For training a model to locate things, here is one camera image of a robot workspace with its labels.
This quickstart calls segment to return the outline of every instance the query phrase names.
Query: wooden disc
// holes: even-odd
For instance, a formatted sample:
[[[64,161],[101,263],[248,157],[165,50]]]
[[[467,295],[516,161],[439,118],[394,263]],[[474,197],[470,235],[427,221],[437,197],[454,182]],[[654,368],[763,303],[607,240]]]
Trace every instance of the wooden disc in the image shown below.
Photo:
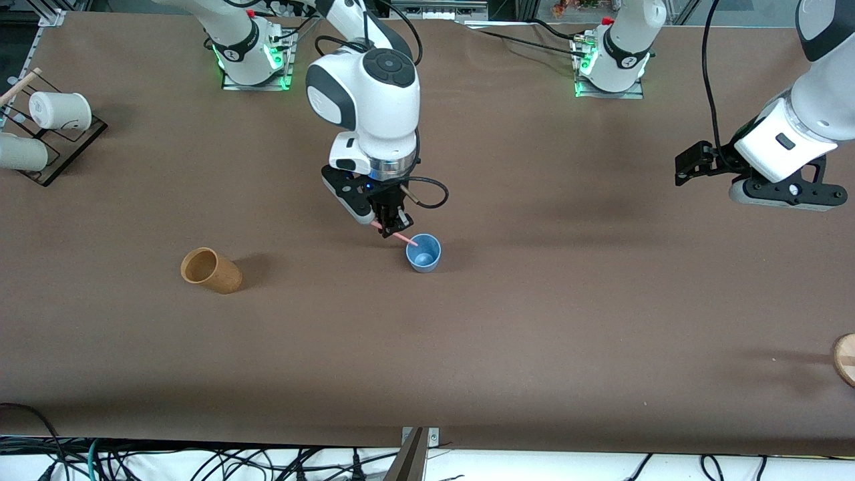
[[[855,334],[842,336],[834,343],[834,368],[855,388]]]

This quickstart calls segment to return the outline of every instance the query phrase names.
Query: tabletop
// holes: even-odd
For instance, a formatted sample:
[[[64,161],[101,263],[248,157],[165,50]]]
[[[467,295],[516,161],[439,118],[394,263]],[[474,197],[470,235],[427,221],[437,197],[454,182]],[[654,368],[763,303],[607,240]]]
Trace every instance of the tabletop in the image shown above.
[[[855,330],[855,206],[674,187],[674,156],[712,136],[700,28],[664,28],[643,100],[607,100],[574,97],[561,53],[416,27],[416,173],[451,190],[408,208],[406,233],[442,242],[426,275],[321,182],[338,129],[304,74],[329,25],[289,92],[221,91],[190,16],[46,29],[32,65],[109,128],[47,188],[0,172],[0,398],[64,436],[394,445],[437,425],[463,448],[852,452],[829,353]],[[794,30],[715,28],[722,136],[807,68]],[[855,180],[852,154],[827,181]],[[244,287],[185,283],[199,246]]]

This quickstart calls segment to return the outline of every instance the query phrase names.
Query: white cup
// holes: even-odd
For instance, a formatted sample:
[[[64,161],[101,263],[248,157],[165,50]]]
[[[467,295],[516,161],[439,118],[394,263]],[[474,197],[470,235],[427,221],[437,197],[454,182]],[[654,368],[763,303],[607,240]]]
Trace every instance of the white cup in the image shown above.
[[[48,164],[48,148],[41,140],[0,133],[0,169],[36,170]]]
[[[35,92],[30,96],[30,116],[39,127],[51,130],[87,130],[92,109],[79,93]]]

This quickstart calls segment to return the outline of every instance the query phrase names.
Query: cork cup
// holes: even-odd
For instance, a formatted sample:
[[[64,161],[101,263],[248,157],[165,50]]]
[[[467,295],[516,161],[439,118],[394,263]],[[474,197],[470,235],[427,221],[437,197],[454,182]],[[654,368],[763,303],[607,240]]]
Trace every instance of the cork cup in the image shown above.
[[[220,294],[231,294],[244,280],[238,266],[207,247],[199,247],[181,261],[181,276],[190,284],[197,284]]]

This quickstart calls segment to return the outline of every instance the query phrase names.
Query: teal cable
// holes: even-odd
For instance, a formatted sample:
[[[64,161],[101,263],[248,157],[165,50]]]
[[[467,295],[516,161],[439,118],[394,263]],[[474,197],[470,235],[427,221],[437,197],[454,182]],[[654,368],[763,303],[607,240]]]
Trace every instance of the teal cable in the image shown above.
[[[89,481],[97,481],[95,479],[95,445],[98,444],[98,440],[92,441],[92,444],[89,446],[89,455],[86,456],[86,466],[89,467]]]

